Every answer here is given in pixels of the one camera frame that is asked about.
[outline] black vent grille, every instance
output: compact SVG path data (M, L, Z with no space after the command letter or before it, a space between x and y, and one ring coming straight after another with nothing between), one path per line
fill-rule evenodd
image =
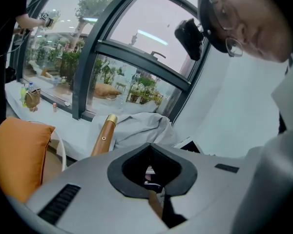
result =
M79 190L79 186L67 184L38 216L52 225L56 224Z

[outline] white wall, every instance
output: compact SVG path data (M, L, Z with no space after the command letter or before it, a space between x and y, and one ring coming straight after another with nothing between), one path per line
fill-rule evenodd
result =
M244 156L250 148L263 145L278 133L278 108L271 93L286 66L247 55L224 57L212 49L205 74L174 124L179 140L193 136L204 153L228 157ZM221 87L216 96L211 84Z

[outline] white chair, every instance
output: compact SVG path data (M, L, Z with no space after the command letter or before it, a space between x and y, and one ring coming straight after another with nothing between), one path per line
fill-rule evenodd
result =
M43 124L42 122L39 121L34 121L34 120L29 120L30 122L33 123L37 123L37 124ZM66 169L66 152L65 152L65 148L64 148L64 144L63 141L61 139L61 137L59 136L59 134L54 130L52 135L51 135L51 141L52 140L57 140L59 142L58 146L57 146L57 154L62 156L62 172Z

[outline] wooden handle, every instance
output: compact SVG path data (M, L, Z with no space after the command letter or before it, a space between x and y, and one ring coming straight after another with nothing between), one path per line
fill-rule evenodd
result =
M116 124L117 117L115 115L109 115L106 118L103 128L101 129L101 132L98 136L97 143L92 150L91 156L96 156L108 152Z

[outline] window frame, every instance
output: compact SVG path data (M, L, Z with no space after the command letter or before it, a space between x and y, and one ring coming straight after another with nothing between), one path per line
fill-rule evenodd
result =
M27 9L29 16L37 18L49 0L32 0ZM165 82L181 90L181 94L172 108L168 118L174 122L184 105L186 104L193 88L200 77L205 61L210 51L210 43L205 39L203 54L199 61L194 63L194 67L185 78L178 72L172 70L161 62L152 58L150 54L141 53L139 50L117 43L113 40L107 40L107 35L117 26L117 22L125 15L135 0L113 0L101 14L98 21L92 27L84 47L81 51L79 64L74 78L72 105L66 107L64 101L49 95L42 91L42 98L50 103L56 102L58 107L72 113L74 119L86 119L91 121L95 113L86 110L88 87L90 77L96 58L98 55L106 55L118 59L141 70L145 70ZM188 11L194 17L197 16L197 8L187 0L169 0ZM19 46L22 38L15 37L12 50ZM19 50L11 53L10 66L16 67L17 81L22 82L23 65L25 62L25 51L29 38L25 39Z

